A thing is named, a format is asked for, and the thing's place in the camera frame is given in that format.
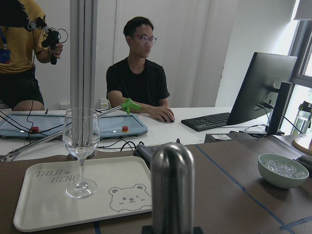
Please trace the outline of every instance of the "white table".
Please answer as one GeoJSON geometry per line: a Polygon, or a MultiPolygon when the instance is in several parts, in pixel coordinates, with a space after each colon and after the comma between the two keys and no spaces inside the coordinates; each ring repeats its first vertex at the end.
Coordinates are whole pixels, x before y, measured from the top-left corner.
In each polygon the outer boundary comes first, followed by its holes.
{"type": "MultiPolygon", "coordinates": [[[[151,118],[147,114],[137,114],[138,118],[148,127],[147,134],[142,136],[133,136],[125,138],[126,141],[132,141],[135,145],[137,145],[140,141],[144,143],[144,145],[155,145],[155,144],[164,144],[168,142],[176,142],[179,138],[180,142],[184,145],[188,144],[200,144],[204,143],[205,135],[207,133],[228,133],[229,131],[239,131],[244,130],[246,127],[250,127],[257,124],[263,124],[258,119],[251,120],[242,124],[231,126],[231,128],[215,128],[206,131],[196,132],[195,130],[185,126],[181,123],[182,119],[199,117],[204,115],[211,115],[222,112],[231,111],[230,107],[197,107],[197,108],[172,108],[175,114],[175,122],[174,123],[164,123],[157,121],[151,118]]],[[[34,114],[42,114],[44,112],[32,112],[34,114]]],[[[49,111],[51,114],[64,114],[65,111],[49,111]]],[[[118,115],[125,114],[124,111],[116,111],[111,113],[110,115],[118,115]]],[[[249,130],[251,131],[263,131],[264,127],[253,127],[249,130]]],[[[99,146],[108,146],[111,145],[118,140],[109,139],[103,140],[99,143],[99,146]]],[[[0,139],[0,155],[6,155],[8,152],[13,151],[17,148],[20,148],[24,145],[29,144],[28,140],[21,139],[0,139]]],[[[114,148],[120,148],[124,144],[123,141],[118,142],[118,144],[114,145],[114,148]]],[[[101,151],[119,151],[119,149],[99,149],[101,151]]],[[[14,160],[26,160],[26,159],[34,159],[34,158],[43,158],[49,157],[53,155],[67,155],[64,144],[59,140],[51,140],[49,142],[42,143],[26,152],[18,155],[14,160]]]]}

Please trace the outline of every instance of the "clear plastic pieces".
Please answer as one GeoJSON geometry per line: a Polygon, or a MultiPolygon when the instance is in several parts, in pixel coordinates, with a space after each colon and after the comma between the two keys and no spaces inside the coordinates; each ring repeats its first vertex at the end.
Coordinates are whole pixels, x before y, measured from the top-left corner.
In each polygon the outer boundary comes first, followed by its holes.
{"type": "Polygon", "coordinates": [[[290,178],[304,178],[307,175],[304,172],[297,172],[297,169],[294,166],[289,166],[287,164],[282,164],[274,160],[265,160],[261,162],[269,170],[281,175],[287,176],[290,178]]]}

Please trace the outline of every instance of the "black shorts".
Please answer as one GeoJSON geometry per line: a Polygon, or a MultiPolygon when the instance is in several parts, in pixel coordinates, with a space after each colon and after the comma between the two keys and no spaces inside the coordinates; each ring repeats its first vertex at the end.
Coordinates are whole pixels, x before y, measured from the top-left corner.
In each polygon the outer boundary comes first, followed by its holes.
{"type": "Polygon", "coordinates": [[[44,105],[35,79],[35,69],[17,74],[0,74],[0,98],[12,109],[26,100],[39,101],[44,105]]]}

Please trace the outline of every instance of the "wooden round base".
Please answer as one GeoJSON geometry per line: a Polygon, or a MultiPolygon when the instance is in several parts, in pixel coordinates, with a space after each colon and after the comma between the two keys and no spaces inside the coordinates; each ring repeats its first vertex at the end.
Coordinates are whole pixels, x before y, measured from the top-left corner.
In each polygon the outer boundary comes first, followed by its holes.
{"type": "Polygon", "coordinates": [[[312,138],[309,136],[297,137],[292,141],[293,146],[306,154],[312,155],[312,138]]]}

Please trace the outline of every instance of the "green bowl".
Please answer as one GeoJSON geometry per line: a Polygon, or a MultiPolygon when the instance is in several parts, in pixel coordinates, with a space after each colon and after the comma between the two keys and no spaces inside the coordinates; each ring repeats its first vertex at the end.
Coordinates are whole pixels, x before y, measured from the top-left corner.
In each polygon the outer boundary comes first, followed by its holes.
{"type": "Polygon", "coordinates": [[[303,182],[308,178],[309,172],[308,170],[302,166],[300,163],[281,156],[281,155],[275,155],[275,154],[262,154],[259,156],[258,159],[258,170],[262,177],[269,182],[272,185],[275,185],[276,187],[282,188],[282,189],[290,189],[294,187],[298,187],[303,184],[303,182]],[[297,173],[303,172],[306,176],[303,178],[292,178],[285,175],[280,175],[277,172],[274,172],[267,167],[265,167],[262,162],[265,162],[267,160],[273,160],[277,161],[280,164],[286,164],[289,167],[294,166],[297,169],[297,173]]]}

